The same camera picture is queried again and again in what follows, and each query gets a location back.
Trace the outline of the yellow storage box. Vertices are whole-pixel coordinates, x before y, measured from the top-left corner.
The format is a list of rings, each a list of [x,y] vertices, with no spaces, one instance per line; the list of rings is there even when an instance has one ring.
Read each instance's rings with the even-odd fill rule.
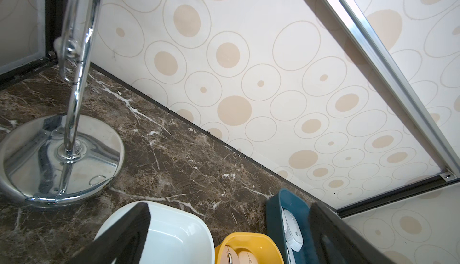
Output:
[[[235,232],[229,234],[220,245],[214,249],[216,264],[225,258],[225,248],[230,247],[236,253],[250,252],[259,264],[283,264],[283,257],[274,241],[265,234],[251,232]]]

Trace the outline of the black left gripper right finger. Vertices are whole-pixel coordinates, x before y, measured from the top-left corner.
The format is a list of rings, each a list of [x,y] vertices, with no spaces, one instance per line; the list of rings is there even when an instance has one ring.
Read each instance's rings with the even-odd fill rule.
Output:
[[[325,204],[310,207],[309,224],[320,264],[391,264]]]

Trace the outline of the white mouse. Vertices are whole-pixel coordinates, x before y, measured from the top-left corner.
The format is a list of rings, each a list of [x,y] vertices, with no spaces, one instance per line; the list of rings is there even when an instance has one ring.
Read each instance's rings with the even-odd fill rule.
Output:
[[[288,264],[296,264],[295,257],[293,255],[293,250],[290,247],[287,248],[287,258]]]
[[[287,209],[282,210],[285,239],[290,248],[299,252],[304,244],[301,229],[294,215]]]

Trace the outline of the white storage box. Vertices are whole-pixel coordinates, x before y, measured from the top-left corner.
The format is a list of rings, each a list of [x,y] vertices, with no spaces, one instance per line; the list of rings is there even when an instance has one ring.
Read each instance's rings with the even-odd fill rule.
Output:
[[[212,235],[196,215],[152,201],[141,264],[213,264]]]

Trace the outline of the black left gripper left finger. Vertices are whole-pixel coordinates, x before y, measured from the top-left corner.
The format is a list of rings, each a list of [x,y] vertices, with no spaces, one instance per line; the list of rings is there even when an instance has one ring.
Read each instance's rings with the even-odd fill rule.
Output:
[[[69,264],[138,264],[151,215],[144,202],[134,205],[115,224],[71,258]]]

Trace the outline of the pink mouse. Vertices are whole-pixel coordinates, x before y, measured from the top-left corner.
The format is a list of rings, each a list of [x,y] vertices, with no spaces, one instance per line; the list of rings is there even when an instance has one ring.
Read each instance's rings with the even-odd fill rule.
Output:
[[[241,251],[238,253],[240,264],[258,264],[258,260],[254,254],[249,251]]]
[[[236,251],[230,246],[223,246],[220,264],[239,264],[240,259]]]

